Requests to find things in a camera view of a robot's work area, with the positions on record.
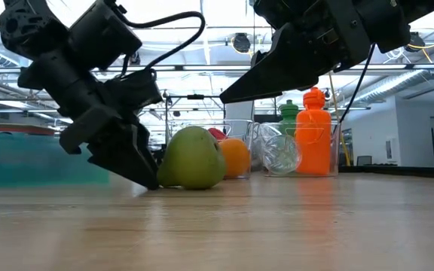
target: orange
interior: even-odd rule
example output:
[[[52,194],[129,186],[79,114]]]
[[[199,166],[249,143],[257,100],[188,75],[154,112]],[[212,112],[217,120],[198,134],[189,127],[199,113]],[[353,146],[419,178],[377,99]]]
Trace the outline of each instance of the orange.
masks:
[[[225,177],[236,178],[245,174],[250,167],[251,157],[246,143],[240,139],[224,139],[219,142],[227,168]]]

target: desk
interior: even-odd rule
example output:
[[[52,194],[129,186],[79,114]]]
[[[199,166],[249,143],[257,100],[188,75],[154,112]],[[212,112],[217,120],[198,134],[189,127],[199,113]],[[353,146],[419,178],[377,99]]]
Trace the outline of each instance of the desk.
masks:
[[[434,179],[0,189],[0,271],[434,270]]]

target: pear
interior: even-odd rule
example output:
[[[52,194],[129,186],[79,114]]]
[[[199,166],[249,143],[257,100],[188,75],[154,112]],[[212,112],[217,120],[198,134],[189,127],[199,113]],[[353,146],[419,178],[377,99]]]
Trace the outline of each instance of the pear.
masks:
[[[217,140],[206,129],[188,126],[170,140],[157,172],[163,187],[209,189],[225,175],[225,159]]]

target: wood grain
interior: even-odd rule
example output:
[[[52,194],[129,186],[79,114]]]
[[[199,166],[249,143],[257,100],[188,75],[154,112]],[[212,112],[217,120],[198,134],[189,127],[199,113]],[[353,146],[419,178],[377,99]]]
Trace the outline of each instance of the wood grain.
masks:
[[[0,271],[434,270],[434,179],[0,189]]]

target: orange bottle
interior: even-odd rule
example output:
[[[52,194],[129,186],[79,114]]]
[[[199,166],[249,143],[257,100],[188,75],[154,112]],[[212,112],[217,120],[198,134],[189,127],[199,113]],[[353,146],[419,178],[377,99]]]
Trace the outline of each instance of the orange bottle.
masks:
[[[325,94],[317,87],[304,94],[305,110],[296,117],[295,139],[301,148],[298,172],[327,175],[331,168],[331,115],[323,110]]]

